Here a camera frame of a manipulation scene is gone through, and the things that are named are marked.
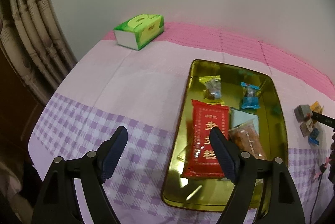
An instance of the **purple checkered pattern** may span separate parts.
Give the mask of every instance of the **purple checkered pattern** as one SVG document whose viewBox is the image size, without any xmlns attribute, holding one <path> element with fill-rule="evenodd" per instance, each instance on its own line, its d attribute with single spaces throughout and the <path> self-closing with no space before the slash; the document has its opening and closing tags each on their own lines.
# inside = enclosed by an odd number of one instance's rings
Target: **purple checkered pattern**
<svg viewBox="0 0 335 224">
<path fill-rule="evenodd" d="M 103 112 L 55 93 L 33 134 L 53 156 L 73 159 L 96 150 L 118 126 L 127 128 L 128 144 L 112 178 L 103 185 L 112 204 L 183 223 L 210 224 L 217 221 L 219 213 L 181 210 L 162 202 L 160 191 L 173 145 L 172 132 Z M 329 153 L 329 150 L 289 149 L 289 170 L 306 216 L 311 211 L 318 186 L 317 182 L 312 182 L 312 177 Z M 320 190 L 320 194 L 326 196 L 323 200 L 330 200 L 330 189 L 331 183 L 324 178 Z M 255 210 L 250 210 L 245 223 L 252 223 L 254 214 Z"/>
</svg>

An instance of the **curtain fold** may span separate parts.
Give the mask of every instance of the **curtain fold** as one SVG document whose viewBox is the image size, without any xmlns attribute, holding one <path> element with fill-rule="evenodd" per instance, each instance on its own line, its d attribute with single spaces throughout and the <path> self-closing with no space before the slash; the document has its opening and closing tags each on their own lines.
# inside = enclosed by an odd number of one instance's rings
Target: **curtain fold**
<svg viewBox="0 0 335 224">
<path fill-rule="evenodd" d="M 0 50 L 44 105 L 76 64 L 48 0 L 0 1 Z"/>
</svg>

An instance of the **green tissue box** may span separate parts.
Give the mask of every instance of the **green tissue box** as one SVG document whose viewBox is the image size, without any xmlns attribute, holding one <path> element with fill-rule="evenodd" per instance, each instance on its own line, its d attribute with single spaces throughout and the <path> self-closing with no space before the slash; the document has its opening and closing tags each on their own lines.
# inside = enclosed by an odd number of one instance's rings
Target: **green tissue box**
<svg viewBox="0 0 335 224">
<path fill-rule="evenodd" d="M 114 28 L 119 45 L 140 50 L 164 31 L 162 15 L 141 14 Z"/>
</svg>

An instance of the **silver bolt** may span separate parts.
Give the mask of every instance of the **silver bolt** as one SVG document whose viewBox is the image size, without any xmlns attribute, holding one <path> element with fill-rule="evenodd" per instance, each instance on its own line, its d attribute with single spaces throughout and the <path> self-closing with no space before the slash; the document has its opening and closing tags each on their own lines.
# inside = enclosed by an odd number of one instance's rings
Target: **silver bolt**
<svg viewBox="0 0 335 224">
<path fill-rule="evenodd" d="M 90 152 L 88 152 L 87 153 L 87 157 L 89 157 L 89 158 L 93 158 L 93 157 L 95 157 L 96 156 L 96 152 L 95 151 L 90 151 Z"/>
<path fill-rule="evenodd" d="M 282 164 L 283 163 L 283 160 L 281 158 L 279 158 L 279 157 L 275 158 L 274 160 L 278 164 Z"/>
<path fill-rule="evenodd" d="M 57 164 L 57 163 L 60 163 L 62 161 L 62 157 L 61 156 L 57 156 L 56 158 L 54 158 L 54 162 Z"/>
<path fill-rule="evenodd" d="M 250 154 L 248 153 L 248 152 L 246 152 L 246 151 L 243 151 L 242 153 L 241 153 L 241 156 L 243 157 L 243 158 L 249 158 L 250 157 Z"/>
</svg>

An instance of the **pink tablecloth border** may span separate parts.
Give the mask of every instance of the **pink tablecloth border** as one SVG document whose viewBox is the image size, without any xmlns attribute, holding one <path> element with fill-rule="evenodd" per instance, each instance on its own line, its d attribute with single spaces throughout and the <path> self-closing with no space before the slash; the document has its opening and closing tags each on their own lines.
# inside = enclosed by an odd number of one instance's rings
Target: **pink tablecloth border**
<svg viewBox="0 0 335 224">
<path fill-rule="evenodd" d="M 114 32 L 108 32 L 103 39 L 115 40 Z M 292 75 L 322 92 L 330 99 L 335 100 L 334 84 L 328 76 L 293 54 L 289 54 L 263 41 L 227 32 L 221 28 L 176 22 L 165 23 L 165 32 L 155 39 L 155 41 L 162 40 L 262 62 L 269 66 L 270 69 L 273 67 Z"/>
</svg>

